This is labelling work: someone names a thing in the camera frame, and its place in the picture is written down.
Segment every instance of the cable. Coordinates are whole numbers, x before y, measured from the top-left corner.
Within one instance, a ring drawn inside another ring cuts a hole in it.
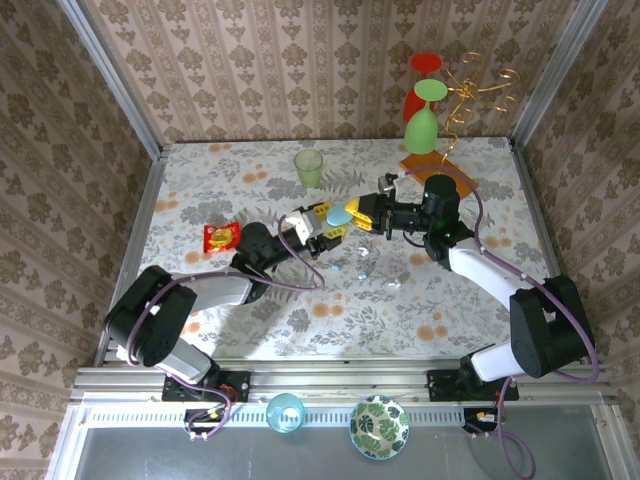
[[[478,190],[473,185],[473,182],[469,179],[469,177],[467,177],[466,175],[462,174],[462,172],[460,172],[460,171],[458,171],[456,169],[450,168],[450,167],[446,167],[444,165],[440,165],[440,166],[431,166],[431,165],[429,165],[429,166],[424,166],[424,167],[418,167],[418,168],[414,168],[412,170],[408,170],[408,171],[404,172],[404,174],[406,176],[406,175],[411,175],[411,174],[414,174],[414,173],[422,172],[422,171],[425,171],[425,170],[438,170],[438,171],[447,172],[449,174],[452,174],[453,176],[455,176],[455,177],[459,178],[460,180],[462,180],[471,189],[471,191],[473,192],[473,195],[476,197],[476,201],[478,202],[478,218],[476,219],[476,223],[475,223],[475,226],[474,226],[473,238],[475,240],[476,246],[480,249],[480,253],[482,255],[486,255],[487,258],[489,260],[491,260],[492,262],[494,262],[496,265],[498,265],[498,266],[504,268],[505,270],[513,273],[514,275],[517,275],[518,277],[522,278],[524,281],[526,281],[530,285],[532,285],[535,288],[537,288],[540,292],[542,292],[542,294],[549,301],[551,301],[551,303],[553,303],[553,305],[567,318],[567,320],[569,321],[571,326],[575,329],[575,331],[580,336],[580,339],[584,343],[584,346],[585,346],[585,348],[587,350],[587,353],[589,354],[589,359],[591,360],[591,367],[592,367],[591,375],[589,377],[587,377],[587,378],[581,378],[581,377],[575,377],[573,375],[566,374],[564,372],[553,372],[553,373],[556,374],[559,377],[562,377],[562,378],[567,379],[567,380],[572,380],[572,381],[577,382],[577,383],[583,383],[583,384],[594,383],[598,379],[598,376],[600,375],[600,363],[598,361],[598,355],[596,353],[595,347],[593,346],[593,344],[591,343],[591,341],[589,339],[589,336],[587,335],[587,332],[585,332],[584,328],[582,328],[582,325],[580,325],[578,320],[573,316],[573,314],[569,311],[569,309],[567,307],[565,307],[562,304],[562,302],[560,302],[560,300],[558,300],[556,298],[555,295],[553,295],[549,290],[547,290],[538,281],[536,281],[534,278],[532,278],[529,275],[527,275],[524,272],[522,272],[519,268],[517,268],[517,267],[511,265],[510,263],[506,262],[505,260],[501,259],[497,255],[494,255],[489,250],[487,250],[487,248],[482,244],[482,241],[480,240],[480,223],[482,222],[482,217],[484,216],[484,205],[482,203],[482,198],[480,198],[480,194],[478,193]],[[508,377],[507,380],[505,381],[504,385],[502,386],[502,391],[500,392],[500,399],[498,400],[498,434],[497,435],[498,435],[498,439],[500,440],[500,445],[502,447],[502,452],[504,453],[504,456],[507,459],[507,463],[511,467],[511,470],[513,471],[513,473],[515,473],[515,475],[520,479],[530,480],[536,474],[536,463],[535,463],[533,454],[531,453],[531,450],[524,443],[524,441],[521,440],[519,437],[515,436],[512,433],[505,432],[502,429],[502,418],[503,418],[503,413],[504,413],[504,401],[505,401],[505,397],[506,397],[506,393],[507,393],[507,388],[508,388],[509,384],[511,383],[511,381],[513,381],[513,380],[514,380],[513,377]],[[520,444],[520,446],[523,447],[527,451],[527,453],[529,454],[529,457],[531,458],[531,462],[532,462],[532,468],[531,468],[531,473],[528,476],[522,475],[515,468],[515,466],[513,465],[513,462],[511,461],[511,457],[509,457],[509,453],[507,452],[507,446],[506,446],[505,440],[504,440],[505,438],[510,438],[513,441],[515,441],[516,443]]]
[[[157,303],[162,299],[162,297],[164,297],[164,295],[169,290],[171,290],[173,287],[175,287],[178,284],[194,282],[194,281],[202,280],[206,278],[236,277],[236,278],[245,278],[247,280],[253,280],[260,283],[265,283],[272,287],[285,288],[287,290],[293,290],[296,292],[315,292],[317,290],[322,290],[326,285],[324,277],[320,274],[320,272],[318,272],[315,268],[313,268],[305,259],[303,259],[300,256],[300,254],[298,254],[298,252],[296,252],[291,247],[291,245],[289,245],[285,240],[284,235],[282,234],[282,224],[284,223],[285,217],[286,215],[283,215],[278,220],[278,239],[280,240],[280,243],[282,243],[282,246],[291,254],[291,256],[296,260],[302,262],[302,264],[305,266],[307,271],[311,272],[311,274],[318,279],[318,283],[319,283],[318,285],[314,287],[298,287],[295,285],[288,285],[286,283],[275,282],[273,280],[258,277],[256,275],[248,275],[246,273],[241,273],[241,272],[205,272],[205,273],[196,273],[188,277],[181,277],[181,278],[174,279],[171,282],[167,283],[163,288],[161,288],[158,293],[156,293],[156,295],[147,304],[145,309],[142,311],[142,313],[138,317],[138,320],[136,320],[136,323],[131,328],[131,332],[129,333],[129,337],[127,338],[127,343],[125,345],[127,363],[131,366],[139,365],[139,363],[133,359],[132,350],[133,350],[133,344],[135,343],[136,337],[138,336],[138,333],[142,328],[142,324],[144,323],[145,319],[149,315],[149,312],[151,312],[151,309],[155,305],[157,305]]]
[[[229,421],[229,417],[231,416],[231,400],[229,399],[229,397],[226,394],[224,394],[220,390],[216,390],[215,388],[199,387],[197,385],[191,385],[191,384],[185,382],[183,379],[181,379],[177,375],[172,375],[172,374],[170,374],[166,370],[163,370],[160,367],[156,367],[156,368],[158,368],[158,370],[162,370],[169,377],[173,378],[173,380],[176,383],[179,383],[180,385],[182,385],[185,388],[188,388],[190,390],[195,390],[197,392],[213,393],[214,395],[217,395],[217,396],[219,396],[220,398],[222,398],[224,400],[224,403],[225,403],[224,415],[220,419],[220,422],[218,423],[218,425],[216,425],[211,430],[209,430],[207,432],[206,436],[211,436],[211,435],[215,434],[218,430],[220,430],[224,426],[225,423],[227,423]],[[196,421],[202,419],[203,416],[204,416],[204,413],[208,413],[208,412],[209,412],[209,409],[204,410],[203,414],[201,414],[201,415],[194,415],[193,417],[191,417],[191,419],[189,420],[189,423],[187,424],[187,432],[189,432],[189,434],[193,433],[193,424]]]
[[[502,436],[503,438],[508,438],[509,440],[511,440],[513,443],[515,443],[516,445],[518,445],[522,450],[524,450],[525,452],[527,452],[527,455],[529,456],[529,460],[531,461],[531,473],[527,476],[522,475],[521,473],[518,473],[518,471],[516,470],[515,466],[513,465],[513,463],[511,462],[511,458],[509,457],[509,455],[507,455],[506,453],[506,444],[504,443],[504,441],[502,442],[502,446],[503,446],[503,452],[505,452],[505,456],[507,457],[507,462],[509,463],[509,467],[511,467],[511,470],[513,470],[513,472],[518,476],[518,478],[520,479],[524,479],[524,480],[531,480],[534,478],[538,468],[536,466],[536,460],[535,457],[533,456],[533,452],[531,451],[531,449],[529,448],[529,446],[525,443],[524,440],[522,440],[519,436],[517,436],[515,433],[511,433],[511,432],[505,432],[502,431],[502,422],[500,421],[500,418],[498,418],[498,432],[485,432],[483,430],[480,430],[478,427],[476,427],[475,425],[468,423],[466,425],[467,427],[475,430],[476,432],[480,433],[480,434],[487,434],[487,435],[491,435],[491,436],[497,436],[500,437]]]
[[[403,230],[402,231],[402,238],[405,239],[405,241],[411,245],[412,247],[416,247],[416,248],[424,248],[424,245],[420,245],[419,243],[414,242],[413,240],[411,240],[409,237],[407,237],[407,231]]]

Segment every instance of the wall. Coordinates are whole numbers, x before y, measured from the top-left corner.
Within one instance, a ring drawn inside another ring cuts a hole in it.
[[[610,1],[526,146],[640,452],[640,2]]]
[[[484,53],[481,85],[502,67],[519,70],[512,111],[476,105],[461,129],[510,135],[577,1],[85,3],[158,138],[171,143],[402,136],[417,79],[408,62],[421,51],[442,55],[458,75],[460,54]]]
[[[148,167],[55,2],[0,1],[0,478],[44,476]]]

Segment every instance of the green patterned bowl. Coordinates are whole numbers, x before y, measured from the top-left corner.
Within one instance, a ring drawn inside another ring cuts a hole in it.
[[[374,460],[387,460],[407,443],[409,418],[393,398],[371,395],[353,409],[349,431],[360,453]]]

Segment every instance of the table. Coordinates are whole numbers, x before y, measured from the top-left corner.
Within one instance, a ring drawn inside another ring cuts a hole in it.
[[[317,189],[303,187],[293,166],[302,148],[325,159]],[[377,189],[378,176],[397,172],[408,153],[402,140],[322,140],[174,145],[151,220],[140,269],[160,265],[180,273],[217,270],[232,253],[203,254],[203,225],[277,219],[301,205],[340,203]],[[479,183],[485,202],[484,243],[542,279],[548,275],[513,156],[505,138],[460,139],[450,160]],[[407,178],[398,199],[419,202],[422,187]],[[473,226],[477,204],[461,202]],[[370,254],[359,255],[365,247]],[[340,264],[335,271],[331,265]],[[508,312],[480,287],[433,264],[401,234],[392,241],[351,227],[340,247],[314,262],[322,292],[270,288],[251,305],[192,315],[183,338],[214,358],[460,357],[509,338]],[[358,280],[364,270],[369,278]],[[402,278],[400,287],[389,286]],[[308,285],[297,262],[275,279]]]

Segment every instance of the light blue glass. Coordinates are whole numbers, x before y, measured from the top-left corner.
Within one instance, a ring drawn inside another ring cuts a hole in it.
[[[295,432],[304,423],[304,405],[295,395],[281,393],[267,406],[267,423],[276,432]]]

